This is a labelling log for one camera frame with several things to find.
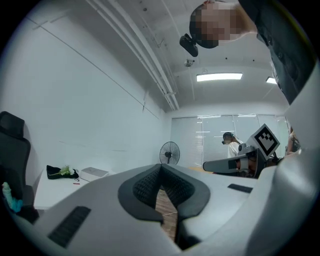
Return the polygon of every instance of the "wooden floor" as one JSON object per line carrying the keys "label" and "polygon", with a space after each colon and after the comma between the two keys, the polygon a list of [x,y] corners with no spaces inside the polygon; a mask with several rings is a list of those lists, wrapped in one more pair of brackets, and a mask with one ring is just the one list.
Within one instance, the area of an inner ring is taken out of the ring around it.
{"label": "wooden floor", "polygon": [[169,200],[164,190],[159,190],[156,198],[155,210],[162,214],[163,225],[162,228],[166,234],[174,241],[177,228],[177,209]]}

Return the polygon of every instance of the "electric fan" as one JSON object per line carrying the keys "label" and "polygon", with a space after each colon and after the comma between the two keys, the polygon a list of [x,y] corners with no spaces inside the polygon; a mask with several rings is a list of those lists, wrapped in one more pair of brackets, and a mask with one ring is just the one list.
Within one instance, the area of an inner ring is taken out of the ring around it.
{"label": "electric fan", "polygon": [[176,165],[180,159],[180,149],[176,143],[169,141],[165,143],[160,150],[161,164]]}

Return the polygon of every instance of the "ceiling light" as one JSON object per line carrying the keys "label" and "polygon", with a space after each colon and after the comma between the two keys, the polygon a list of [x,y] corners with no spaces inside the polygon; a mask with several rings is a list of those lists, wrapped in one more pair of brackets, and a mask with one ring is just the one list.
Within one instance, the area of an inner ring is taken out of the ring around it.
{"label": "ceiling light", "polygon": [[199,115],[198,119],[204,119],[204,118],[220,118],[221,115]]}
{"label": "ceiling light", "polygon": [[212,73],[212,74],[197,74],[196,81],[211,81],[211,80],[240,80],[242,73]]}
{"label": "ceiling light", "polygon": [[267,83],[270,84],[277,84],[276,79],[274,79],[273,77],[268,77],[268,79],[266,80]]}
{"label": "ceiling light", "polygon": [[256,116],[256,114],[240,114],[238,118],[255,118]]}

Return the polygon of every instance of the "chair headrest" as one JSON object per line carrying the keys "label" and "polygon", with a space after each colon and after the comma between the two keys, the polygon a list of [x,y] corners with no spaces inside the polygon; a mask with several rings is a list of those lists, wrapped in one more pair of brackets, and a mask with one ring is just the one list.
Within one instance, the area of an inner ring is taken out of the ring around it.
{"label": "chair headrest", "polygon": [[0,132],[16,138],[24,137],[25,120],[3,111],[0,113]]}

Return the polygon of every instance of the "ceiling sprinkler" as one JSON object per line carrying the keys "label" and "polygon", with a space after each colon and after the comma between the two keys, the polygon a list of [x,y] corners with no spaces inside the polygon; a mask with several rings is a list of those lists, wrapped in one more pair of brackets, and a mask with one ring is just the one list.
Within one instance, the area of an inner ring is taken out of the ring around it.
{"label": "ceiling sprinkler", "polygon": [[194,60],[193,59],[186,59],[185,61],[184,61],[184,65],[187,67],[187,68],[190,68],[193,64],[194,64]]}

